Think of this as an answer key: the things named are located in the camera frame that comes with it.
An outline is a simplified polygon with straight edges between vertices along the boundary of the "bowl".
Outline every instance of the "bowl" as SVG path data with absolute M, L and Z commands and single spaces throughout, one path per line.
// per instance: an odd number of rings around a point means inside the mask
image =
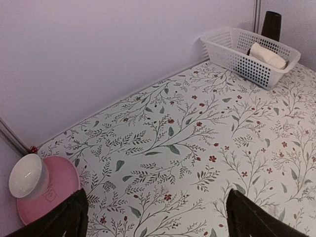
M 13 167 L 9 178 L 9 189 L 15 198 L 35 199 L 47 190 L 48 170 L 36 154 L 22 157 Z

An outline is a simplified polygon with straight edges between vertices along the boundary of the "white roll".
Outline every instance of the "white roll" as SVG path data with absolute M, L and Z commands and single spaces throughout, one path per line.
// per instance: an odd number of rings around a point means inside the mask
M 250 49 L 250 56 L 255 57 L 277 69 L 284 69 L 286 67 L 286 61 L 283 58 L 271 50 L 261 47 L 258 43 L 254 43 L 252 45 Z

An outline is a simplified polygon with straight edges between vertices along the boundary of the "black cylinder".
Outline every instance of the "black cylinder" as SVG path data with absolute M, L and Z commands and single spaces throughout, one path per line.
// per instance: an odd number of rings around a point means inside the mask
M 279 41 L 282 16 L 273 11 L 267 11 L 261 35 Z

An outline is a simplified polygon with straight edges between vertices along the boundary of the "wall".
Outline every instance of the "wall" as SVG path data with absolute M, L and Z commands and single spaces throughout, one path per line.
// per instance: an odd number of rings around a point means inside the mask
M 262 1 L 262 22 L 267 10 L 282 15 L 280 42 L 302 54 L 300 63 L 316 71 L 316 1 Z
M 252 0 L 0 2 L 0 117 L 39 145 L 202 60 L 206 31 L 251 29 Z
M 0 236 L 22 227 L 16 210 L 16 199 L 8 188 L 10 172 L 19 158 L 0 137 Z

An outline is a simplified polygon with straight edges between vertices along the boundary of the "plate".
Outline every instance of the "plate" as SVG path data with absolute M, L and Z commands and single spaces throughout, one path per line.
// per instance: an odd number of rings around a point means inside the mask
M 46 192 L 34 200 L 17 200 L 17 209 L 25 225 L 44 216 L 75 191 L 80 189 L 80 179 L 74 165 L 63 157 L 47 157 L 49 183 Z

